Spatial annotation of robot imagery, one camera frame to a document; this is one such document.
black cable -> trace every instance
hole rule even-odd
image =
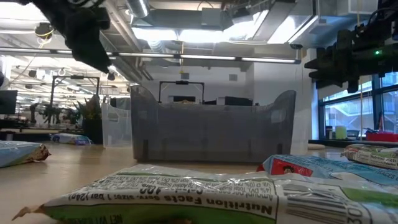
[[[198,5],[198,7],[197,7],[197,10],[199,10],[199,6],[200,6],[203,2],[206,2],[206,3],[209,4],[212,8],[214,8],[213,5],[212,5],[210,2],[208,2],[208,1],[200,1],[199,5]]]
[[[371,17],[369,17],[367,26],[370,25],[373,16],[376,15],[377,13],[381,12],[381,11],[397,11],[397,12],[398,12],[398,9],[394,9],[394,8],[381,8],[381,9],[378,9],[378,10],[374,11],[374,12],[371,14]]]

translucent storage bin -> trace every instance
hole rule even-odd
[[[102,130],[104,147],[132,148],[131,112],[103,103]]]
[[[143,86],[130,94],[138,161],[258,163],[291,152],[295,91],[266,106],[159,104]]]

gray plastic bin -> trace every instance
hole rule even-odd
[[[139,161],[263,162],[290,154],[295,91],[267,106],[159,104],[131,87],[134,158]]]

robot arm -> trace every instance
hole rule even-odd
[[[398,70],[398,43],[385,45],[387,39],[398,40],[398,1],[380,0],[379,9],[355,30],[340,30],[337,41],[326,49],[317,49],[317,59],[305,64],[315,69],[310,77],[343,86],[348,82],[348,93],[358,91],[361,75]]]
[[[110,19],[101,6],[104,0],[18,0],[22,5],[33,3],[65,38],[73,58],[104,73],[112,64],[100,42],[100,30],[109,29]]]

snack bag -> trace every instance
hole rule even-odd
[[[51,141],[54,142],[74,144],[78,146],[92,144],[92,141],[88,137],[79,134],[59,133],[50,135],[50,138]]]
[[[137,165],[17,215],[75,223],[396,223],[397,191],[369,182]]]
[[[333,161],[317,156],[273,155],[263,164],[271,175],[288,173],[326,179],[370,181],[398,188],[398,170],[386,170],[354,162]]]
[[[352,161],[398,170],[398,148],[352,144],[341,155]]]
[[[50,155],[49,150],[41,143],[0,141],[0,167],[44,161]]]

